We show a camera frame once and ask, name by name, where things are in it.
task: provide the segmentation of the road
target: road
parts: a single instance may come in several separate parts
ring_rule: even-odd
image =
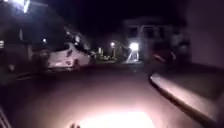
[[[13,128],[201,127],[149,84],[141,66],[96,66],[18,81],[0,89],[0,104]]]

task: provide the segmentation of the car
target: car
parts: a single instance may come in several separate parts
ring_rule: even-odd
[[[47,67],[49,69],[79,69],[88,66],[90,56],[73,43],[65,43],[63,49],[50,53]]]

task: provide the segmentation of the white van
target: white van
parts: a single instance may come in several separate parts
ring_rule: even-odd
[[[89,65],[90,56],[75,47],[73,43],[66,43],[63,50],[50,53],[48,68],[76,68]]]

